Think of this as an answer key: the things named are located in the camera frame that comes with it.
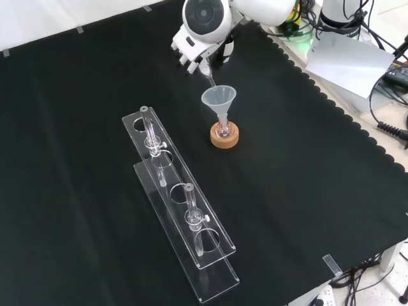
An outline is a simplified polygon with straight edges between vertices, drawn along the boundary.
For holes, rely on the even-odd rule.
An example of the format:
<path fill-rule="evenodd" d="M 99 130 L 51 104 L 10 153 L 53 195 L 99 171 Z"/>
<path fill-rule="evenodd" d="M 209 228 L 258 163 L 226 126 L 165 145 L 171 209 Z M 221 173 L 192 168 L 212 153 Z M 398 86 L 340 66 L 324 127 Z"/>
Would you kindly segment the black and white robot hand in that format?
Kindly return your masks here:
<path fill-rule="evenodd" d="M 218 43 L 204 43 L 193 38 L 182 25 L 171 43 L 173 51 L 180 54 L 179 63 L 192 75 L 196 71 L 209 77 L 213 70 L 221 69 L 230 59 L 234 49 L 234 35 Z"/>

